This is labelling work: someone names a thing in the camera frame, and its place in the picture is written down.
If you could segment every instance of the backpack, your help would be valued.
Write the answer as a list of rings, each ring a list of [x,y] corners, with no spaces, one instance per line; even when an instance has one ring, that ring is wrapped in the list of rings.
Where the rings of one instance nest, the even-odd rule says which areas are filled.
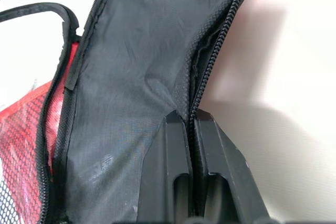
[[[270,223],[249,167],[198,109],[243,0],[66,6],[53,80],[0,112],[0,223]]]

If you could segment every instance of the red mesh fabric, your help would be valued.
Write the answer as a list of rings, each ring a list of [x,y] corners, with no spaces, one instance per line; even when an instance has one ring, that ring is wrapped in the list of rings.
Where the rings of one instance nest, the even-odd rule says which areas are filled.
[[[73,44],[71,61],[77,47],[77,43]],[[66,74],[56,89],[47,114],[46,138],[50,166]],[[36,169],[36,133],[49,87],[50,82],[0,112],[0,223],[31,224],[39,221],[41,201]]]

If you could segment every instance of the black fabric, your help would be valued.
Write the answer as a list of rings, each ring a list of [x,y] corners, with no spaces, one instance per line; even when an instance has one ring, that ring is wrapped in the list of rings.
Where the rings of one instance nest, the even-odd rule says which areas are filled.
[[[192,56],[231,1],[103,3],[72,93],[70,221],[136,220],[143,158],[164,116],[187,119]]]

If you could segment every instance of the red fabric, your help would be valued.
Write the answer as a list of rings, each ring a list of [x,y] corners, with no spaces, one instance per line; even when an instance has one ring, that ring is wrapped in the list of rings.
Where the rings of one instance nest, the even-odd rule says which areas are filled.
[[[46,138],[50,167],[55,152],[65,79],[77,47],[78,43],[74,43],[66,74],[55,91],[47,114]],[[50,82],[0,112],[0,158],[4,180],[1,182],[0,197],[2,206],[5,206],[0,209],[0,219],[8,218],[10,223],[16,220],[14,216],[25,224],[37,223],[39,220],[41,202],[36,168],[36,133],[49,87]]]

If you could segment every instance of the red mesh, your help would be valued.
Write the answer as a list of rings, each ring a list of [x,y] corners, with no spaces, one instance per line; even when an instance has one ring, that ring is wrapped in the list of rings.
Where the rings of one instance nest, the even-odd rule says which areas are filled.
[[[73,44],[70,64],[77,47],[77,43]],[[47,114],[49,166],[55,151],[66,74],[56,89]],[[41,201],[36,169],[36,133],[49,87],[50,82],[0,112],[0,223],[39,221]]]

